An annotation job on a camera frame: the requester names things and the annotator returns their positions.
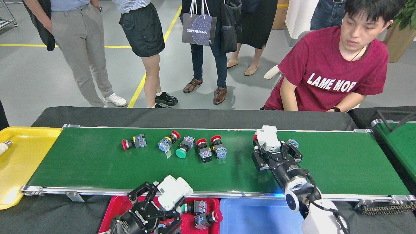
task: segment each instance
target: white wall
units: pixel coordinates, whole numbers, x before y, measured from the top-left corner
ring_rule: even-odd
[[[286,14],[286,26],[291,38],[311,28],[311,19],[319,0],[290,0]]]

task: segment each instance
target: person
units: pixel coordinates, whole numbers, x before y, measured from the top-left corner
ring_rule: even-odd
[[[98,97],[94,78],[105,102],[125,106],[127,101],[113,92],[108,79],[98,0],[24,0],[24,3],[29,14],[36,17],[35,26],[48,50],[53,50],[54,42],[61,49],[84,98],[94,107],[106,106]]]
[[[261,54],[266,48],[267,40],[273,26],[277,9],[277,1],[273,0],[242,0],[241,1],[241,28],[242,35],[237,37],[237,51],[231,54],[227,68],[239,64],[238,54],[242,44],[255,48],[254,58],[244,75],[253,75],[259,68]]]
[[[144,94],[147,108],[170,108],[178,99],[163,92],[159,77],[159,53],[165,48],[162,25],[151,0],[112,0],[121,13],[120,25],[133,52],[146,70]]]
[[[311,30],[341,25],[344,6],[345,0],[319,0],[311,19]]]
[[[346,0],[341,26],[306,34],[278,65],[284,77],[263,108],[346,112],[383,92],[389,55],[376,36],[402,6],[396,0]]]
[[[188,13],[191,8],[192,0],[182,0],[182,12]],[[215,57],[215,64],[217,68],[217,90],[214,92],[214,105],[221,104],[227,95],[227,84],[225,80],[227,79],[227,55],[225,52],[221,51],[221,1],[222,0],[210,0],[206,1],[209,13],[213,17],[217,17],[217,25],[215,28],[215,40],[212,43],[211,51]],[[200,14],[202,6],[201,1],[197,2],[198,13]],[[192,65],[193,65],[193,79],[189,82],[183,89],[184,93],[192,92],[197,86],[201,85],[203,82],[202,79],[202,63],[203,63],[203,46],[191,44],[191,55],[192,55]]]

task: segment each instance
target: blue tray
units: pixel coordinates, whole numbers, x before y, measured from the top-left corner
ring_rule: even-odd
[[[220,234],[302,234],[304,219],[285,200],[227,198],[221,199],[220,210]]]

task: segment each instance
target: green conveyor belt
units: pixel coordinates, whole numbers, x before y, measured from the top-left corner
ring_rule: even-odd
[[[281,192],[270,171],[257,172],[251,159],[253,130],[177,129],[172,156],[158,149],[171,129],[66,128],[28,182],[31,186],[134,189],[166,175],[183,177],[195,191]],[[122,139],[145,134],[147,146],[124,151]],[[174,153],[186,135],[221,135],[227,157],[201,163],[194,149],[185,159]],[[370,133],[278,132],[295,139],[309,170],[326,194],[407,195],[397,173]]]
[[[416,123],[408,122],[389,132],[384,123],[374,126],[383,140],[416,182]]]

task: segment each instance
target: robotic arm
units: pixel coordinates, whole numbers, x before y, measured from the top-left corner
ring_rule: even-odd
[[[335,205],[322,199],[308,170],[299,167],[303,156],[297,150],[297,142],[292,139],[281,142],[276,133],[276,127],[263,126],[253,137],[252,159],[258,172],[271,171],[285,193],[288,207],[294,212],[299,211],[305,219],[302,224],[304,234],[349,233],[347,223]]]
[[[160,207],[153,203],[156,192],[161,192],[158,198]],[[148,192],[141,202],[135,202],[137,197]],[[110,234],[172,234],[182,224],[180,214],[181,206],[185,198],[192,195],[193,190],[188,183],[179,177],[177,180],[167,176],[160,184],[154,182],[143,183],[135,190],[127,194],[128,198],[135,202],[130,210],[123,215],[113,218],[110,225]],[[169,225],[159,225],[166,219],[173,219]]]

